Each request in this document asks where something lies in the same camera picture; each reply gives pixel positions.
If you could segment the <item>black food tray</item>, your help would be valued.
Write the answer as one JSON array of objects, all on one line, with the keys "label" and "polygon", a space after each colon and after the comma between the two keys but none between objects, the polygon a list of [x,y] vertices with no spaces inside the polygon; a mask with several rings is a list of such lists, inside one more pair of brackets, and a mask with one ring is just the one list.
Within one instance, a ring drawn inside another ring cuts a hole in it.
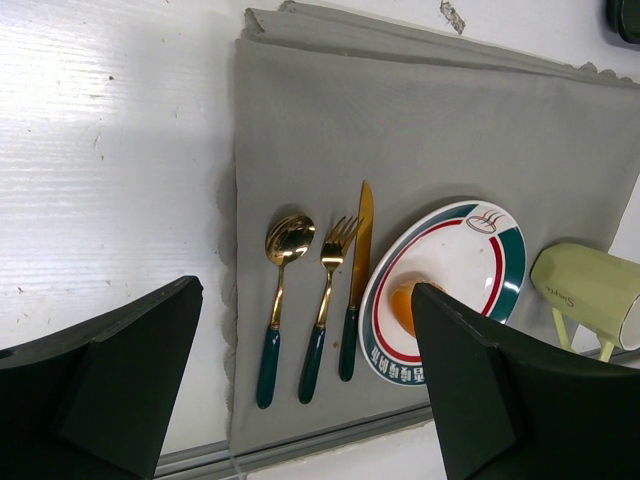
[{"label": "black food tray", "polygon": [[639,43],[640,0],[607,0],[605,13],[612,31],[627,43]]}]

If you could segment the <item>aluminium rail front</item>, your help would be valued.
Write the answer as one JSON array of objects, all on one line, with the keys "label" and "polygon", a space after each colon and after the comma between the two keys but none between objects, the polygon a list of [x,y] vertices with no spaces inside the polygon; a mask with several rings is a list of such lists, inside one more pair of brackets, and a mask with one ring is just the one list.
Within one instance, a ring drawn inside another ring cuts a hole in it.
[{"label": "aluminium rail front", "polygon": [[433,419],[429,404],[402,409],[373,420],[287,441],[248,453],[233,453],[221,441],[160,457],[157,479],[244,479],[248,473],[286,461],[329,452],[387,434],[421,426]]}]

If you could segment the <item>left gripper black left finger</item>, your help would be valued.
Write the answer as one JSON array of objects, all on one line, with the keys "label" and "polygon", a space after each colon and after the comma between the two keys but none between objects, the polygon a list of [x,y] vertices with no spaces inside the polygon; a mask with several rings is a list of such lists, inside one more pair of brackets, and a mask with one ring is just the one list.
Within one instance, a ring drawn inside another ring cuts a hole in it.
[{"label": "left gripper black left finger", "polygon": [[183,276],[2,349],[2,478],[153,478],[202,303]]}]

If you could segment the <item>grey cloth placemat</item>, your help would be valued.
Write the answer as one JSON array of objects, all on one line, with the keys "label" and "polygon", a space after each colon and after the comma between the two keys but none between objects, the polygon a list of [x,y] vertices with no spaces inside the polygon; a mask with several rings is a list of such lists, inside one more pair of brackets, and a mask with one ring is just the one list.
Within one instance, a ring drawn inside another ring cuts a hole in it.
[{"label": "grey cloth placemat", "polygon": [[520,226],[527,259],[559,241],[608,250],[639,175],[639,87],[575,68],[294,1],[250,8],[234,61],[238,452],[422,403],[423,376],[369,326],[350,382],[328,350],[314,399],[296,395],[324,287],[319,252],[287,270],[277,387],[255,401],[276,268],[264,241],[300,210],[324,236],[373,190],[371,259],[450,202],[479,198]]}]

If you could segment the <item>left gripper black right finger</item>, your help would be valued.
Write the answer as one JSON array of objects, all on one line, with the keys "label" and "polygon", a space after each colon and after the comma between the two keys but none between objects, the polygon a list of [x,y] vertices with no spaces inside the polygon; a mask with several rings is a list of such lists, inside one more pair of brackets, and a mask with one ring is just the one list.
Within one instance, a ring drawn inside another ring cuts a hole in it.
[{"label": "left gripper black right finger", "polygon": [[635,479],[639,373],[567,352],[420,283],[412,313],[450,479]]}]

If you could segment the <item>pale green mug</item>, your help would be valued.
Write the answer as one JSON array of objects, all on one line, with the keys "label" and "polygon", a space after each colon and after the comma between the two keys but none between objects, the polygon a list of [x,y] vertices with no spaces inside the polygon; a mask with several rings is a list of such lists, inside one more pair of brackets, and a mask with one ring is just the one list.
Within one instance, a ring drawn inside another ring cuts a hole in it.
[{"label": "pale green mug", "polygon": [[563,349],[573,350],[566,316],[596,335],[602,362],[616,348],[639,348],[637,263],[580,244],[558,243],[540,252],[530,279],[551,306]]}]

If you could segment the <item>small orange bread roll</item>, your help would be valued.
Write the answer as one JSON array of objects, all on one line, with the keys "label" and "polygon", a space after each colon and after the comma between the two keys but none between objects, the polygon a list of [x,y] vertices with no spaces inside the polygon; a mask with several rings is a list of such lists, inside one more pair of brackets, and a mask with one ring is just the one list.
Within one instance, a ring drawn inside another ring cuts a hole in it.
[{"label": "small orange bread roll", "polygon": [[414,279],[399,285],[390,297],[390,307],[396,321],[402,329],[412,337],[416,337],[416,331],[411,307],[411,296],[414,287],[420,283],[427,283],[445,292],[445,289],[435,282],[427,281],[426,279]]}]

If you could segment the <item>white plate green red rim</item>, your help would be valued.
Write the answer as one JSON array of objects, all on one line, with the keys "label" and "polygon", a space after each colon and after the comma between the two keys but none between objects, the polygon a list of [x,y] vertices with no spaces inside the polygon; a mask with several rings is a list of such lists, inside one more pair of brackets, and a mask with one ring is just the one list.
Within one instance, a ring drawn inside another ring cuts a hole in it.
[{"label": "white plate green red rim", "polygon": [[401,387],[425,383],[417,341],[391,309],[394,290],[426,280],[478,313],[505,323],[526,270],[526,246],[517,221],[481,200],[455,202],[406,230],[383,255],[359,311],[359,342],[370,368]]}]

